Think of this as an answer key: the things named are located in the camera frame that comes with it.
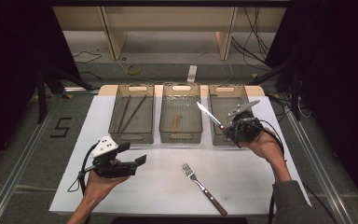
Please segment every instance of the sleeve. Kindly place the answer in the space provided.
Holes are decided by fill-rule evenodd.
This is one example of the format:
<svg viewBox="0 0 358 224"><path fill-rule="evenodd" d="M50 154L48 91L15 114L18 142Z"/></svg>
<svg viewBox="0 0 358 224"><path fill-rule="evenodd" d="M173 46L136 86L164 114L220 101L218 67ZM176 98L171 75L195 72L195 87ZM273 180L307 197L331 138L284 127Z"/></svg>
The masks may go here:
<svg viewBox="0 0 358 224"><path fill-rule="evenodd" d="M308 205L296 181L274 184L273 191L277 207L275 224L322 223L316 211Z"/></svg>

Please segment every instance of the metal frame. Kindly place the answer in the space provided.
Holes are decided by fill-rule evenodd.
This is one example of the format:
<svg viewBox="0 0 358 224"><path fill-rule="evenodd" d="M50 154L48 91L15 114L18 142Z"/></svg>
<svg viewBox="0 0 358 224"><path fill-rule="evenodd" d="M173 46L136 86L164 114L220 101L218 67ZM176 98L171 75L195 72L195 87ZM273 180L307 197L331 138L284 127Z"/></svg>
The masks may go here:
<svg viewBox="0 0 358 224"><path fill-rule="evenodd" d="M45 131L45 128L48 124L49 118L54 111L55 106L60 101L60 95L54 95L51 98L51 102L49 105L49 109L45 119L40 124L37 124L34 133L32 134L30 140L28 141L25 149L23 150L19 160L17 161L16 165L14 166L12 172L10 173L9 177L7 178L6 183L0 190L0 217L3 215L5 208L8 204L8 201L11 198L11 195L14 192L17 184L19 183L21 176L27 167L29 160L32 158L34 151L39 143L39 140Z"/></svg>
<svg viewBox="0 0 358 224"><path fill-rule="evenodd" d="M310 142L307 133L305 132L300 121L297 121L292 112L288 112L288 118L290 124L293 127L293 130L296 133L296 136L304 149L305 154L310 162L313 172L318 178L319 183L321 184L322 190L326 196L326 199L330 203L331 208L333 209L334 214L336 215L338 223L354 223L351 215L348 213L348 209L345 203L342 201L341 197L338 194L336 187L334 186L330 176L324 169L324 166L319 159L318 154L315 152L312 143Z"/></svg>

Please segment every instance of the knife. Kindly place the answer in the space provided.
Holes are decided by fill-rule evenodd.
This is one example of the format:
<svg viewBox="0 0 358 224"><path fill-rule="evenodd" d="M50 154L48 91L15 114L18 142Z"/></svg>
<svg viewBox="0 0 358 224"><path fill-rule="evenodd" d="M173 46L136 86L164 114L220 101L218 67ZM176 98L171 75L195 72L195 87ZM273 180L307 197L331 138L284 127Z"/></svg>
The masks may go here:
<svg viewBox="0 0 358 224"><path fill-rule="evenodd" d="M199 109L202 111L202 113L204 113L206 116L208 116L208 118L215 124L217 124L217 126L224 131L225 127L222 125L222 123L214 117L213 114L211 114L211 112L208 111L207 108L205 108L202 104L200 104L199 102L197 102L197 106L199 107Z"/></svg>

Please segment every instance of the gray tray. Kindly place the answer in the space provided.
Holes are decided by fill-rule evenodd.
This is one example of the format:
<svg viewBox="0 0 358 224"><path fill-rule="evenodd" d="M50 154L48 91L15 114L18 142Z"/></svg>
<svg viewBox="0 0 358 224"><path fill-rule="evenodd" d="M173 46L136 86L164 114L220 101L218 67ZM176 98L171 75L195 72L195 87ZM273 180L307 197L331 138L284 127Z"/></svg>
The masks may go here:
<svg viewBox="0 0 358 224"><path fill-rule="evenodd" d="M119 85L109 133L117 143L152 144L154 85Z"/></svg>
<svg viewBox="0 0 358 224"><path fill-rule="evenodd" d="M159 133L162 143L200 143L202 134L200 86L165 83L163 86Z"/></svg>
<svg viewBox="0 0 358 224"><path fill-rule="evenodd" d="M249 102L243 85L210 85L208 95L211 113L225 126L231 124L233 117L228 117L238 104ZM211 122L214 146L233 146L216 124Z"/></svg>

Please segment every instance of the wire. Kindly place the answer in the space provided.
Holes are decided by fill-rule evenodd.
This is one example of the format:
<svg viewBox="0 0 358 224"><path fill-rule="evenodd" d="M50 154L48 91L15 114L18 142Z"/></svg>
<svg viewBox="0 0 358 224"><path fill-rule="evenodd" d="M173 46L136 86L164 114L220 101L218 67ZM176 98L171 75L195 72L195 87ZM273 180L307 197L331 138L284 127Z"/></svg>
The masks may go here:
<svg viewBox="0 0 358 224"><path fill-rule="evenodd" d="M281 101L277 100L277 98L275 98L273 95L267 94L267 97L269 98L269 100L270 100L271 102L278 103L278 104L282 107L282 112L279 113L279 114L275 114L275 116L278 117L278 116L280 116L280 115L283 115L283 114L284 114L284 104L283 104Z"/></svg>
<svg viewBox="0 0 358 224"><path fill-rule="evenodd" d="M281 116L281 118L278 120L278 123L281 122L281 120L292 110L288 109L284 115Z"/></svg>
<svg viewBox="0 0 358 224"><path fill-rule="evenodd" d="M249 65L249 66L251 66L251 67L253 67L253 68L260 69L260 70L270 71L270 69L260 68L260 67L256 67L256 66L254 66L254 65L249 64L249 63L246 61L245 57L258 60L258 61L260 61L261 63L263 63L264 65L266 65L263 60L261 60L260 58L258 58L257 56L255 56L251 51L249 51L249 50L246 49L245 47L241 46L240 43L238 43L238 41L237 41L233 36L231 37L231 39L234 41L234 42L231 42L232 46L233 46L239 53L242 54L243 61L244 61L247 65Z"/></svg>
<svg viewBox="0 0 358 224"><path fill-rule="evenodd" d="M309 114L308 114L308 115L305 115L305 114L302 112L301 108L300 108L300 101L301 101L301 97L298 99L298 104L297 104L297 106L298 106L298 111L300 112L300 114L301 114L304 118L306 118L306 119L310 118L310 115L312 114L312 111L310 110Z"/></svg>
<svg viewBox="0 0 358 224"><path fill-rule="evenodd" d="M101 77L99 77L99 76L97 76L97 75L95 75L94 73L92 73L92 72L79 72L80 74L81 73L89 73L89 74L92 74L93 76L95 76L95 77L97 77L98 79L102 79Z"/></svg>
<svg viewBox="0 0 358 224"><path fill-rule="evenodd" d="M275 94L276 94L276 93L274 93L274 94L267 94L267 97L270 99L271 102L278 102L278 103L281 104L281 106L283 107L283 110L284 110L285 108L288 109L288 108L291 108L291 107L292 107L291 100L286 100L286 99L281 99L281 98L275 97L275 96L274 96ZM309 113L308 115L305 115L305 114L302 112L302 109L303 109L303 108L306 108L307 106L300 106L300 104L304 104L304 103L301 103L301 98L300 98L300 100L298 101L298 105L297 105L297 106L298 106L298 110L300 111L301 115L304 116L304 118L306 118L306 119L309 118L309 117L311 116L311 111L310 111L310 113ZM283 119L283 117L287 115L287 113L288 113L289 111L291 111L291 110L288 109L288 111L286 111L285 113L284 113L284 111L283 111L283 113L276 114L275 116L282 116L282 117L278 120L278 122L280 122L280 121Z"/></svg>
<svg viewBox="0 0 358 224"><path fill-rule="evenodd" d="M91 59L91 60L89 60L89 61L87 61L87 62L77 62L77 63L90 63L90 62L92 62L92 61L95 61L95 60L97 60L97 59L103 57L102 54L91 53L91 52L88 52L88 51L81 51L80 53L78 53L78 54L76 54L76 55L72 55L72 57L75 58L75 57L79 56L79 55L82 54L82 53L88 53L88 54L91 54L91 55L96 55L97 57L94 58L94 59Z"/></svg>
<svg viewBox="0 0 358 224"><path fill-rule="evenodd" d="M230 81L232 78L234 78L234 72L232 71L231 64L230 64L228 61L221 60L219 57L215 56L215 55L212 54L211 52L202 52L202 53L200 53L199 55L197 55L196 60L194 61L194 65L197 65L197 59L198 59L199 56L201 56L202 54L211 54L212 56L215 57L215 59L217 59L217 60L219 60L219 61L222 61L222 62L228 64L229 70L231 71L231 77L228 78L228 79L226 79L225 81L221 82L220 84L225 84L226 82L228 82L228 81Z"/></svg>
<svg viewBox="0 0 358 224"><path fill-rule="evenodd" d="M275 136L275 140L277 140L277 137L278 137L278 139L279 139L279 142L278 142L278 143L281 145L282 154L284 155L282 139L281 139L281 137L278 135L278 132L275 130L274 126L272 126L272 125L271 125L270 123L268 123L266 120L261 119L260 121L267 123L267 125L269 125L269 127L276 133L276 136L275 136L274 134L272 134L272 133L270 133L270 135L271 135L272 137Z"/></svg>
<svg viewBox="0 0 358 224"><path fill-rule="evenodd" d="M328 208L324 204L324 202L322 202L322 200L318 196L316 196L316 194L310 189L310 187L304 181L301 181L301 182L302 182L303 186L313 195L313 197L315 197L315 199L319 202L319 204L324 208L324 210L327 212L328 216L330 216L331 219L333 219L333 222L338 224L338 222L334 218L333 214L331 214L331 212L328 210Z"/></svg>
<svg viewBox="0 0 358 224"><path fill-rule="evenodd" d="M71 187L69 187L69 189L67 190L68 192L75 192L79 189L79 186L82 188L82 192L84 194L84 191L86 190L86 185L84 183L84 176L86 175L86 173L88 171L86 171L86 163L87 163L87 160L89 159L89 155L91 153L91 151L98 145L98 143L96 143L95 145L93 145L92 147L89 148L89 151L87 151L86 153L86 157L84 158L83 160L83 164L81 166L81 170L80 172L78 173L77 175L77 178L75 180L75 182L71 185ZM77 182L77 188L76 189L71 189L74 184Z"/></svg>
<svg viewBox="0 0 358 224"><path fill-rule="evenodd" d="M256 37L256 39L257 39L258 48L259 48L259 50L260 50L260 54L262 55L262 57L263 57L264 59L266 59L265 56L264 56L264 54L266 54L266 56L267 56L268 53L267 53L266 51L268 51L269 48L266 46L266 44L265 44L264 41L262 40L260 34L258 33L258 23L259 23L258 14L259 14L259 12L260 12L260 8L259 8L259 7L256 7L256 8L255 8L255 22L254 22L253 25L252 25L251 19L250 19L250 17L249 17L249 14L248 14L248 12L247 12L247 10L246 10L246 7L244 7L243 9L244 9L244 11L245 11L245 14L246 14L246 17L247 17L247 19L248 19L248 22L249 22L249 24L250 24L250 26L251 26L251 28L252 28L252 32L249 34L249 37L250 37L252 34L255 34L255 37Z"/></svg>
<svg viewBox="0 0 358 224"><path fill-rule="evenodd" d="M168 80L153 80L153 79L149 79L149 78L143 78L143 77L134 77L131 76L127 73L127 69L124 68L123 64L121 64L121 62L119 60L116 60L116 62L118 63L118 65L120 65L120 67L123 69L124 73L126 74L127 77L132 78L132 79L138 79L138 80L145 80L145 81L149 81L149 82L154 82L154 83L164 83L164 82L170 82Z"/></svg>

